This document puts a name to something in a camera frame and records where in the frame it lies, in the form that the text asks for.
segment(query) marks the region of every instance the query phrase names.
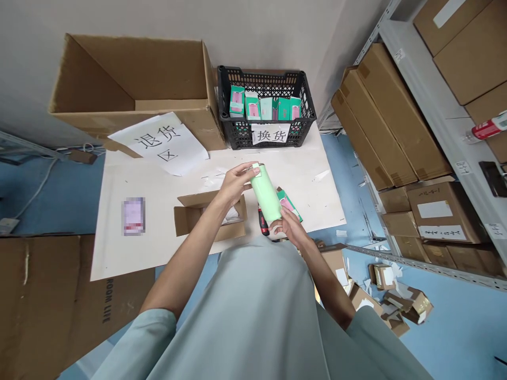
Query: blue floor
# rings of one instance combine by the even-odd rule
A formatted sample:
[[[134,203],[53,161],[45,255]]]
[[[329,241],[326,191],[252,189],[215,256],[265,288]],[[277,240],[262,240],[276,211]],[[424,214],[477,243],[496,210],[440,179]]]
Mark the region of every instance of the blue floor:
[[[369,244],[372,232],[382,236],[382,228],[363,182],[347,136],[322,136],[336,188],[345,211],[346,225],[315,231],[314,239],[326,244],[337,242]],[[51,163],[35,159],[20,167],[0,164],[0,218],[13,217],[38,188]],[[27,209],[16,229],[17,234],[51,232],[94,233],[104,157],[94,165],[56,163],[48,183]],[[337,237],[336,230],[347,237]],[[367,264],[374,258],[345,250],[350,260],[350,275],[361,282],[368,278]],[[193,295],[183,311],[179,326],[199,299],[215,273],[218,255],[209,256]],[[435,309],[421,326],[401,340],[436,379],[507,378],[505,366],[493,356],[507,360],[507,294],[411,267],[403,267],[401,282],[421,289]],[[128,326],[109,338],[115,344]],[[61,379],[86,377],[74,365]]]

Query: black plastic crate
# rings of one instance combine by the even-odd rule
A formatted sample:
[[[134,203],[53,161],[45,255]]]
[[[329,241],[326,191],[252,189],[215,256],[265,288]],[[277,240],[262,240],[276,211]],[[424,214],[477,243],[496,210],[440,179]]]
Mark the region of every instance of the black plastic crate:
[[[240,68],[218,66],[218,109],[227,139],[232,149],[300,147],[310,126],[317,119],[315,107],[304,71],[286,71],[285,74],[243,72]],[[245,91],[255,91],[259,97],[301,98],[302,117],[295,120],[247,120],[246,116],[229,116],[231,86],[241,86]],[[252,144],[251,124],[288,124],[289,135],[284,142],[261,142]]]

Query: screwdriver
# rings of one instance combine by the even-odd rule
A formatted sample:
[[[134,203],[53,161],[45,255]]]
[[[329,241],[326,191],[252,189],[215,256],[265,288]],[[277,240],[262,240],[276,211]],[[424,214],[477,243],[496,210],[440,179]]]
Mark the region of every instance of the screwdriver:
[[[264,236],[269,236],[269,226],[268,223],[266,223],[266,219],[264,219],[264,215],[262,214],[262,210],[259,207],[259,224],[260,224],[260,231]]]

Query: light green dress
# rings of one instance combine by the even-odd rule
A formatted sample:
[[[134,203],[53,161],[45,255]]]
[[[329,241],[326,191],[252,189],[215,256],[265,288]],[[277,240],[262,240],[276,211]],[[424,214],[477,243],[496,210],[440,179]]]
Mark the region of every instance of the light green dress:
[[[262,236],[222,253],[176,334],[164,309],[140,314],[93,377],[110,379],[428,379],[372,308],[347,331],[315,302],[290,242]]]

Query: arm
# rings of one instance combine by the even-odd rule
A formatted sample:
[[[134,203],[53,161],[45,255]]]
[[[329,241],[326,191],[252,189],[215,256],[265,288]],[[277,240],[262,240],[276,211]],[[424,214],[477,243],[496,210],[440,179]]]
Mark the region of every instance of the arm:
[[[296,215],[283,207],[281,217],[282,220],[272,222],[269,229],[279,226],[275,229],[275,234],[283,231],[292,244],[301,251],[326,311],[346,330],[355,315],[355,309],[347,293]]]
[[[217,196],[169,260],[149,291],[139,313],[149,309],[167,309],[174,313],[177,319],[180,317],[199,280],[227,211],[239,201],[244,190],[252,188],[252,185],[245,183],[259,174],[258,168],[244,172],[254,162],[256,161],[241,164],[226,173]]]

